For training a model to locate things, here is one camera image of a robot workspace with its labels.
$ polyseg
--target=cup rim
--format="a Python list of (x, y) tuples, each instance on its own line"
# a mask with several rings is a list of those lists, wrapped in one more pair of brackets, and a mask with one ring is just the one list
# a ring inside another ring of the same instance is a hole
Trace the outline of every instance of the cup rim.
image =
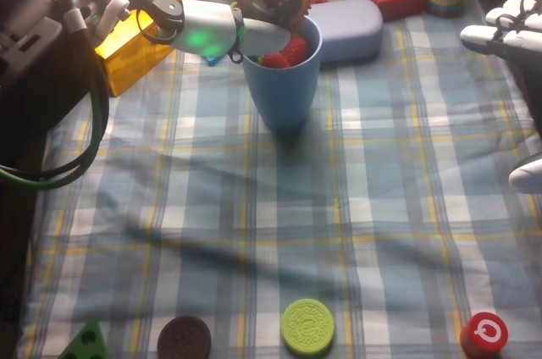
[[(306, 59), (305, 61), (303, 61), (302, 63), (299, 63), (298, 65), (294, 65), (293, 67), (288, 67), (287, 69), (273, 69), (273, 70), (276, 70), (276, 71), (281, 71), (281, 72), (287, 72), (289, 69), (296, 69), (297, 67), (301, 67), (303, 64), (309, 62), (310, 60), (312, 60), (316, 54), (322, 49), (322, 31), (320, 30), (320, 27), (317, 25), (317, 23), (312, 20), (311, 18), (309, 18), (308, 16), (305, 15), (305, 21), (309, 21), (312, 23), (312, 25), (316, 28), (316, 31), (318, 32), (318, 45), (316, 47), (316, 49), (314, 50), (314, 52), (312, 53), (312, 56), (309, 57), (308, 59)], [(257, 68), (260, 68), (260, 69), (271, 69), (269, 67), (263, 67), (262, 65), (258, 64), (258, 63), (254, 63), (252, 60), (250, 60), (248, 57), (245, 57), (243, 59), (243, 62), (245, 61), (250, 61), (254, 66), (256, 66)]]

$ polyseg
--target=robotic hand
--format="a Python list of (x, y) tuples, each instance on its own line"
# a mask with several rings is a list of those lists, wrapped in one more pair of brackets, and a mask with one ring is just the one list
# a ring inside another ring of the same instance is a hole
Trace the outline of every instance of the robotic hand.
[[(64, 106), (64, 111), (69, 112), (90, 92), (92, 138), (89, 147), (64, 166), (25, 172), (0, 165), (0, 180), (34, 190), (50, 190), (73, 182), (89, 168), (108, 122), (108, 80), (94, 47), (103, 42), (120, 20), (130, 16), (129, 9), (137, 11), (138, 19), (139, 12), (144, 10), (155, 21), (156, 35), (151, 36), (144, 30), (141, 33), (156, 44), (171, 45), (202, 56), (228, 54), (234, 63), (240, 63), (244, 56), (260, 56), (285, 47), (290, 40), (290, 28), (302, 19), (310, 4), (310, 0), (238, 1), (243, 12), (213, 0), (28, 0), (20, 5), (0, 27), (0, 105), (3, 105), (0, 106), (0, 117), (3, 117), (0, 119), (0, 153), (3, 143), (12, 146), (12, 141), (26, 139), (21, 139), (21, 132), (32, 136), (56, 124), (44, 123), (41, 113), (35, 112), (36, 108), (47, 105), (43, 104), (50, 100), (47, 94), (38, 87), (28, 88), (27, 82), (21, 81), (25, 75), (35, 72), (33, 64), (46, 57), (63, 39), (69, 44), (62, 46), (67, 51), (62, 55), (73, 62), (60, 72), (71, 73), (75, 76), (72, 80), (81, 86), (79, 96), (73, 95), (73, 87), (66, 87), (71, 102)], [(252, 19), (246, 19), (245, 12)], [(14, 102), (13, 94), (17, 91), (31, 96), (15, 97), (29, 104), (23, 113), (9, 105)], [(2, 103), (8, 94), (10, 101)]]
[[(486, 15), (488, 26), (471, 25), (461, 33), (466, 48), (494, 54), (531, 69), (542, 69), (542, 0), (507, 0)], [(522, 160), (510, 185), (525, 194), (542, 193), (542, 153)]]
[(462, 30), (463, 46), (524, 67), (542, 68), (542, 0), (507, 0), (485, 19), (489, 25)]

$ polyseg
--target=tablecloth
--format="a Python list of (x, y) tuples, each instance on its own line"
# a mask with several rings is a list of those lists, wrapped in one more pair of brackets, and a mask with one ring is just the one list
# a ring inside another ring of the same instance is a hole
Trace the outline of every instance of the tablecloth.
[[(211, 358), (288, 358), (281, 313), (335, 318), (332, 358), (459, 358), (475, 313), (503, 357), (542, 357), (542, 222), (508, 174), (542, 146), (506, 66), (458, 19), (384, 26), (369, 63), (325, 64), (297, 142), (258, 117), (242, 68), (174, 52), (111, 100), (97, 160), (42, 194), (19, 357), (54, 358), (88, 321), (111, 357), (156, 358), (172, 318), (202, 318)], [(86, 146), (82, 102), (46, 167)]]

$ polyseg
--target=orange box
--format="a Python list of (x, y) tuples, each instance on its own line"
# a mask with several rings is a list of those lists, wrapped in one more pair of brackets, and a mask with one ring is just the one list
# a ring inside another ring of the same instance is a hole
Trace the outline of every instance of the orange box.
[[(174, 50), (170, 46), (152, 44), (143, 37), (135, 16), (136, 12), (132, 10), (131, 16), (118, 22), (108, 38), (96, 48), (105, 63), (109, 93), (113, 97), (128, 90)], [(156, 34), (157, 26), (146, 12), (140, 12), (139, 21), (144, 31)]]

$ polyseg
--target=strawberry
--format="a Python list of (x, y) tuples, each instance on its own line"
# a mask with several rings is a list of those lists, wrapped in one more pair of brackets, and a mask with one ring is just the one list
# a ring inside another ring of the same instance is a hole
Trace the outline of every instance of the strawberry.
[(263, 56), (262, 66), (270, 69), (287, 69), (290, 67), (290, 63), (282, 52), (274, 52)]
[(293, 36), (282, 52), (291, 67), (308, 59), (308, 43), (300, 36)]

